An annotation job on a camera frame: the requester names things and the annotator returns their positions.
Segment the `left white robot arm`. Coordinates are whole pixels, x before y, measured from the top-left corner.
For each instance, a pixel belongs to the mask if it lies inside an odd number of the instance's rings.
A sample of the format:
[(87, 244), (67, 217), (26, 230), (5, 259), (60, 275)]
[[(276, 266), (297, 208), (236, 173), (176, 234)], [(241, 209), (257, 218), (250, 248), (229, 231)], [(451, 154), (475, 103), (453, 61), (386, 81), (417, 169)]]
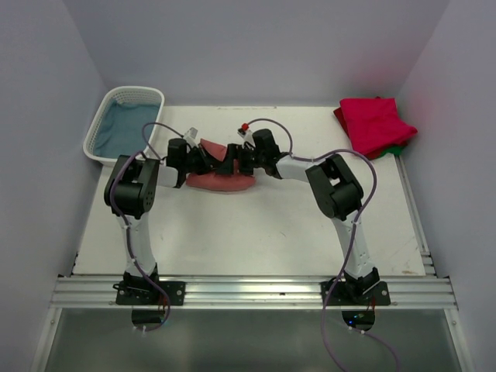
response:
[(105, 186), (104, 202), (118, 219), (126, 250), (122, 280), (114, 285), (119, 305), (169, 305), (174, 287), (162, 284), (150, 242), (149, 213), (158, 186), (180, 188), (189, 174), (207, 174), (226, 155), (205, 143), (171, 139), (165, 157), (121, 155)]

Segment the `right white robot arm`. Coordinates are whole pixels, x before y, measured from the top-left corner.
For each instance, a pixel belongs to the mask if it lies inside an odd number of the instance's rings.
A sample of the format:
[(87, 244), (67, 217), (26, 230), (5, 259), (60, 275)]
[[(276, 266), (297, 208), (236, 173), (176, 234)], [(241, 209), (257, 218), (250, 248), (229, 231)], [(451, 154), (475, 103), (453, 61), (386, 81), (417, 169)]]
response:
[(320, 212), (334, 225), (343, 251), (344, 262), (340, 274), (332, 281), (329, 292), (335, 298), (348, 298), (363, 304), (380, 283), (378, 269), (370, 258), (361, 225), (361, 215), (376, 191), (373, 184), (369, 197), (354, 173), (341, 156), (345, 150), (333, 150), (323, 158), (296, 157), (283, 152), (269, 129), (251, 134), (241, 129), (244, 144), (230, 143), (226, 155), (215, 163), (215, 172), (233, 175), (253, 175), (256, 168), (280, 180), (296, 180), (309, 184)]

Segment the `salmon pink t shirt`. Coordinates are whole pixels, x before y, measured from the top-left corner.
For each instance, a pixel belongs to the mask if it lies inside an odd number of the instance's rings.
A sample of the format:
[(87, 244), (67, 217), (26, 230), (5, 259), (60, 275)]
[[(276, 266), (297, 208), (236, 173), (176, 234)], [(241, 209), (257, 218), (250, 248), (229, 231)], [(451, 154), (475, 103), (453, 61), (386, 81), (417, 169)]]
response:
[[(215, 160), (222, 161), (227, 154), (227, 146), (201, 139), (200, 144), (206, 153)], [(186, 185), (207, 191), (238, 192), (245, 191), (256, 184), (256, 178), (239, 172), (237, 161), (234, 162), (234, 174), (221, 175), (213, 170), (207, 174), (191, 173), (186, 178)]]

